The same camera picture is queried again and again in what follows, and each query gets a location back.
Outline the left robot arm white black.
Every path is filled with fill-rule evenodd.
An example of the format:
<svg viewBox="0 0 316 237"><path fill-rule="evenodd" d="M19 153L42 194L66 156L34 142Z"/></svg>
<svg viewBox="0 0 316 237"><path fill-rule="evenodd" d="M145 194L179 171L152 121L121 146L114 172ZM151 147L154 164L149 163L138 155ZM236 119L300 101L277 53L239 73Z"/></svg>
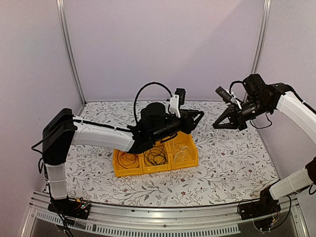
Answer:
<svg viewBox="0 0 316 237"><path fill-rule="evenodd" d="M62 109L44 128L42 139L31 149L41 146L51 199L62 214L70 214L73 203L68 200L65 162L71 145L113 148L130 154L141 154L166 142L178 132L191 134L204 116L203 111L173 109L166 112L164 104L150 103L141 110L141 119L126 128L84 120Z"/></svg>

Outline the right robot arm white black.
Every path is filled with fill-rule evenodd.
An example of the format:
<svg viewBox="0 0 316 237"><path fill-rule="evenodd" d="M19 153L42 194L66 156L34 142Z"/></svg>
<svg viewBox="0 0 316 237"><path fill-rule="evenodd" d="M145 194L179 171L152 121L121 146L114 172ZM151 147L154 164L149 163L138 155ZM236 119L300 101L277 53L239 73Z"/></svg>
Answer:
<svg viewBox="0 0 316 237"><path fill-rule="evenodd" d="M287 154L296 147L314 144L316 112L290 82L279 74L256 73L231 82L228 89L219 86L215 92L228 106L213 123L213 128L243 131L258 116L277 111L286 118L277 122L271 141L287 148Z"/></svg>

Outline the right yellow plastic bin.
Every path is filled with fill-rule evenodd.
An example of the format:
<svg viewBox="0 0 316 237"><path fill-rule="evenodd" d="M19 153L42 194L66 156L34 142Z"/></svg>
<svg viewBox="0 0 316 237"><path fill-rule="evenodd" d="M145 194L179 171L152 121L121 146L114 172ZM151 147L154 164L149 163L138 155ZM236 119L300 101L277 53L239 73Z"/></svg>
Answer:
<svg viewBox="0 0 316 237"><path fill-rule="evenodd" d="M178 132L175 138L167 141L167 147L172 170L198 166L198 150L192 135Z"/></svg>

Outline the yellow plastic bin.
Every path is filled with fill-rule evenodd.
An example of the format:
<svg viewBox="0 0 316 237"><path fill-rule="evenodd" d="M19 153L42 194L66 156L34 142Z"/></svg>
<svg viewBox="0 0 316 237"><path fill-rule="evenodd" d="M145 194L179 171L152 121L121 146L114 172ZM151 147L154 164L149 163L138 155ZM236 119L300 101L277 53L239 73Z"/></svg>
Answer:
<svg viewBox="0 0 316 237"><path fill-rule="evenodd" d="M172 170L198 166L198 150L192 135L178 132L175 138L167 141L167 147Z"/></svg>
<svg viewBox="0 0 316 237"><path fill-rule="evenodd" d="M151 149L141 153L139 158L144 174L171 170L167 146L164 143L156 142Z"/></svg>
<svg viewBox="0 0 316 237"><path fill-rule="evenodd" d="M143 175L143 168L138 155L114 149L113 167L116 177Z"/></svg>

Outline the floral patterned table mat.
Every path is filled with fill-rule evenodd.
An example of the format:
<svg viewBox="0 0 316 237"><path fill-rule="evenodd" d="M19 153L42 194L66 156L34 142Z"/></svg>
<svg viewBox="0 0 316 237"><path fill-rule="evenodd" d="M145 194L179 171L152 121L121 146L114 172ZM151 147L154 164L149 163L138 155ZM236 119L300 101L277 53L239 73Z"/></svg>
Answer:
<svg viewBox="0 0 316 237"><path fill-rule="evenodd" d="M77 145L65 164L71 198L132 206L200 206L254 199L278 179L273 162L252 126L215 130L222 102L187 101L186 109L204 112L192 137L197 167L141 176L116 177L112 149Z"/></svg>

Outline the middle yellow plastic bin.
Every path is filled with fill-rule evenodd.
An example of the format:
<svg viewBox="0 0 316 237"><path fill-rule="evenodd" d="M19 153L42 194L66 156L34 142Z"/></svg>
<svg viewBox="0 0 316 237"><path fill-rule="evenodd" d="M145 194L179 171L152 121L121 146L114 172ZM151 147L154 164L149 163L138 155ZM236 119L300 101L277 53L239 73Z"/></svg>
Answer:
<svg viewBox="0 0 316 237"><path fill-rule="evenodd" d="M171 170L167 146L164 143L156 142L151 149L141 153L139 158L144 174Z"/></svg>

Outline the left yellow plastic bin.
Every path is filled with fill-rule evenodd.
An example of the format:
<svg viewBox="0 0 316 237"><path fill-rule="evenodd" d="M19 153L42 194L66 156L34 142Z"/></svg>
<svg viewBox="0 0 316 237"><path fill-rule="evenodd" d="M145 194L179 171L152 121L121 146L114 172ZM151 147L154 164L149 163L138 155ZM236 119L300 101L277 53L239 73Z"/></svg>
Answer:
<svg viewBox="0 0 316 237"><path fill-rule="evenodd" d="M114 149L113 167L116 177L143 175L143 168L138 155Z"/></svg>

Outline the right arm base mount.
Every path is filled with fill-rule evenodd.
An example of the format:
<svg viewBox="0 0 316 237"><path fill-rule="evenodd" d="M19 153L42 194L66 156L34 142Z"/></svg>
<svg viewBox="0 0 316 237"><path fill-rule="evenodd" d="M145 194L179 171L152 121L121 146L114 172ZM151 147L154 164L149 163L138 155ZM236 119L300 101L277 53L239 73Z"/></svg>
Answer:
<svg viewBox="0 0 316 237"><path fill-rule="evenodd" d="M237 205L237 213L241 216L242 220L253 219L278 213L281 211L280 203L276 200L264 203L259 199L243 199Z"/></svg>

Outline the front aluminium rail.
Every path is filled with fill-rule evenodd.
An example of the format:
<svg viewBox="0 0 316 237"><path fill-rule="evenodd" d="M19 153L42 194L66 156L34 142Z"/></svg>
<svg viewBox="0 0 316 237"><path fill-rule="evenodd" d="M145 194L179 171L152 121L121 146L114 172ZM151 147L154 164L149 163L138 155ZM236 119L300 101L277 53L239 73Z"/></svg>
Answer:
<svg viewBox="0 0 316 237"><path fill-rule="evenodd" d="M240 202L196 207L136 207L93 203L87 219L60 217L48 210L50 198L35 191L23 237L313 237L315 228L296 196L280 200L281 210L244 219Z"/></svg>

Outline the right aluminium frame post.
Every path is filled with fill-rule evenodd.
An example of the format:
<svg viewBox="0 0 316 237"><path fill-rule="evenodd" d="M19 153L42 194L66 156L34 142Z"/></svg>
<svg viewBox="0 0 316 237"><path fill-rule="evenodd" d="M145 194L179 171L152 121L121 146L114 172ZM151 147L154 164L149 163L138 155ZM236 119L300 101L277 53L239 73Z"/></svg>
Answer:
<svg viewBox="0 0 316 237"><path fill-rule="evenodd" d="M264 43L267 35L267 29L269 25L269 18L270 18L270 12L271 12L271 0L264 0L263 1L263 9L262 9L262 17L261 17L261 23L259 27L259 34L254 54L254 59L251 66L251 74L256 74L258 72L261 56L264 49Z"/></svg>

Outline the aluminium frame post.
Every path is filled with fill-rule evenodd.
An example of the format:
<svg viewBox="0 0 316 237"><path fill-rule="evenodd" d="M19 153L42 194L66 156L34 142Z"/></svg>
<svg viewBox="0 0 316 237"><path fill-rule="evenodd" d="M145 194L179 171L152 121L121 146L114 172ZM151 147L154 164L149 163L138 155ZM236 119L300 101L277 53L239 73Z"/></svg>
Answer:
<svg viewBox="0 0 316 237"><path fill-rule="evenodd" d="M264 43L267 35L267 29L269 25L269 18L270 18L270 12L271 12L271 0L264 0L263 1L263 9L262 9L262 17L261 17L261 23L259 27L259 34L254 54L254 59L251 66L251 74L256 74L258 72L261 56L264 49Z"/></svg>
<svg viewBox="0 0 316 237"><path fill-rule="evenodd" d="M67 17L66 17L65 1L57 0L56 6L57 6L57 12L58 12L58 17L59 17L59 22L60 22L62 38L63 38L64 46L65 46L65 52L66 52L67 59L69 62L72 78L75 84L75 88L76 88L80 103L82 105L85 105L86 99L85 99L83 88L79 79L79 74L78 74L78 70L77 70L77 66L76 66L76 62L75 62L75 58L73 54L73 49L71 45L71 39L70 39L70 34L69 34L69 29L68 29L68 24L67 24Z"/></svg>

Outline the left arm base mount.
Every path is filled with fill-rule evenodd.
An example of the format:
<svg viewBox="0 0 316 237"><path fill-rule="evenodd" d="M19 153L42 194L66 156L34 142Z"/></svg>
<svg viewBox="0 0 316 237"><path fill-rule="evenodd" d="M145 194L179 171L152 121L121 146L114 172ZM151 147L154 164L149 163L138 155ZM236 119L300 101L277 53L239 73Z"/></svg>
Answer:
<svg viewBox="0 0 316 237"><path fill-rule="evenodd" d="M51 198L48 210L63 216L69 216L79 219L87 220L90 214L91 201L79 198L70 200Z"/></svg>

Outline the left aluminium frame post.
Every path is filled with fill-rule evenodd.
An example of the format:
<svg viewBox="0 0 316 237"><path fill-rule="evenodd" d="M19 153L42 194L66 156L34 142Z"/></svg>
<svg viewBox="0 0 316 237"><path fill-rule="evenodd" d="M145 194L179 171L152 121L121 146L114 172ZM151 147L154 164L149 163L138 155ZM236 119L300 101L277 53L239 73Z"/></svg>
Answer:
<svg viewBox="0 0 316 237"><path fill-rule="evenodd" d="M62 38L63 38L64 46L65 46L65 52L66 52L67 59L69 62L72 78L75 84L75 88L76 88L80 103L82 105L85 105L86 99L85 99L83 88L79 79L79 74L78 74L78 70L77 70L77 66L76 66L76 62L75 62L75 58L73 54L73 49L71 45L71 39L70 39L70 34L69 34L69 29L68 29L68 24L67 24L67 17L66 17L65 1L57 0L56 6L57 6L57 12L58 12L58 17L59 17L59 22L60 22Z"/></svg>

